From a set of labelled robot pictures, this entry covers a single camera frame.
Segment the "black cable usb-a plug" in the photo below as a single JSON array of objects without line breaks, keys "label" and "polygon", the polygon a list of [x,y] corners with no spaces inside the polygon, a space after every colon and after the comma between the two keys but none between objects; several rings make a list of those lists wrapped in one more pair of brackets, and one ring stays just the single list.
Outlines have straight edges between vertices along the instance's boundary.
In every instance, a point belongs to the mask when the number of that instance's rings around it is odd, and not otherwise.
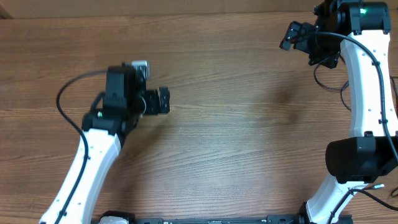
[{"label": "black cable usb-a plug", "polygon": [[340,101],[342,102],[343,106],[348,110],[351,111],[350,105],[345,102],[344,99],[344,91],[348,89],[349,87],[349,81],[344,81],[342,82],[338,78],[333,78],[331,76],[332,72],[321,72],[321,76],[319,76],[318,69],[323,67],[322,64],[318,63],[314,70],[313,70],[313,77],[315,82],[317,83],[318,86],[322,87],[325,90],[328,91],[334,91],[339,93],[340,95]]}]

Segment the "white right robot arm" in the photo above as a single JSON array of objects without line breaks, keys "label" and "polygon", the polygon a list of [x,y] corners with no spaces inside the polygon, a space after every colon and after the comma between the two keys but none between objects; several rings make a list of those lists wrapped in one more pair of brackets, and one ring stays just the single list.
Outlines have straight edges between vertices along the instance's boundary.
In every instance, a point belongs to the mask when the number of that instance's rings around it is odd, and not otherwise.
[{"label": "white right robot arm", "polygon": [[397,167],[397,96],[391,88],[391,32],[384,2],[324,1],[314,24],[292,22],[280,43],[333,69],[345,62],[351,96],[349,137],[326,147],[327,176],[296,215],[269,215],[268,223],[351,223],[343,210],[358,193],[370,195],[377,178]]}]

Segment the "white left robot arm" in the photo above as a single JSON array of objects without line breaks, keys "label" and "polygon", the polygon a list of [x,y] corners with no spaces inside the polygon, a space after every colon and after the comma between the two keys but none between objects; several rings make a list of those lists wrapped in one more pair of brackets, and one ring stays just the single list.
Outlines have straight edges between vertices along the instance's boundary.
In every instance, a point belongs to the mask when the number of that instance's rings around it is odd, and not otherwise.
[{"label": "white left robot arm", "polygon": [[81,126],[71,124],[80,135],[76,156],[40,223],[91,223],[104,180],[128,134],[143,116],[170,111],[169,89],[146,87],[148,61],[110,66],[105,73],[105,90],[97,95]]}]

